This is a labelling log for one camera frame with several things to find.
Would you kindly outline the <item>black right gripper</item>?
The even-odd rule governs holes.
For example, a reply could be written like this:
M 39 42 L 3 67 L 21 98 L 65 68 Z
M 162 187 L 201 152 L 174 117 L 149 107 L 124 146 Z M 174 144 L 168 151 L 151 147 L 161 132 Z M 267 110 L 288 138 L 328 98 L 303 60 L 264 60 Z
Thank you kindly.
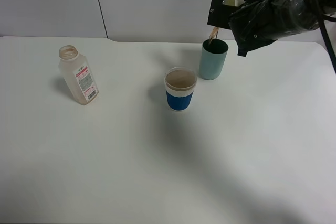
M 229 16 L 240 10 L 241 7 L 224 5 L 224 2 L 225 0 L 211 0 L 207 24 L 213 27 L 231 30 L 228 23 Z

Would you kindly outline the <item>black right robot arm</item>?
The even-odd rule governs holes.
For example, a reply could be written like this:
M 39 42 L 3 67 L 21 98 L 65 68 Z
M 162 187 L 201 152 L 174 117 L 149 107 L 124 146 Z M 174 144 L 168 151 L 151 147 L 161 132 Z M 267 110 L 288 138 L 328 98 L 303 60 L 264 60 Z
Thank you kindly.
M 278 39 L 316 30 L 324 21 L 335 21 L 335 0 L 243 0 L 238 6 L 211 0 L 207 23 L 230 30 L 244 57 Z

